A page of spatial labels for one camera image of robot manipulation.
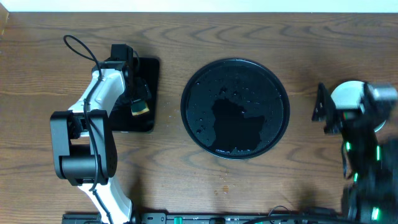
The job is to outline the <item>green and yellow sponge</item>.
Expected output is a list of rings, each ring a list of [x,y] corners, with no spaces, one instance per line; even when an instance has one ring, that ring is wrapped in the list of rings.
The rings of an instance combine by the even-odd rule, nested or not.
[[[131,114],[133,116],[140,116],[150,111],[149,106],[145,100],[133,101],[131,104]]]

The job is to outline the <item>light blue plate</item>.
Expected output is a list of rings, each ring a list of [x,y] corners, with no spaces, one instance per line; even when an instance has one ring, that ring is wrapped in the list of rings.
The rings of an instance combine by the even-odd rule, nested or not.
[[[347,81],[338,85],[332,92],[331,98],[337,109],[354,109],[360,107],[364,112],[363,97],[364,84],[362,81]],[[378,132],[384,126],[382,123],[375,132]]]

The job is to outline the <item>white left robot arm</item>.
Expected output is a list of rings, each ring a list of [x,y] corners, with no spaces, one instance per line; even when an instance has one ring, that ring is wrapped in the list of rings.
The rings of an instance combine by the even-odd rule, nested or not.
[[[51,115],[55,173],[86,193],[99,211],[64,215],[64,222],[139,223],[116,175],[113,133],[154,129],[159,72],[156,58],[109,58],[93,67],[90,84],[75,104]]]

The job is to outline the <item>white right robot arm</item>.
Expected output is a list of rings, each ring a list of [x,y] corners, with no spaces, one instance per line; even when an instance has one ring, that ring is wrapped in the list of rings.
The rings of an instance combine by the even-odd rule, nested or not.
[[[319,83],[312,121],[325,121],[325,134],[340,134],[343,166],[353,183],[341,199],[343,216],[351,222],[397,223],[397,140],[384,144],[375,128],[387,121],[397,106],[397,90],[389,83],[364,83],[355,108],[339,109]]]

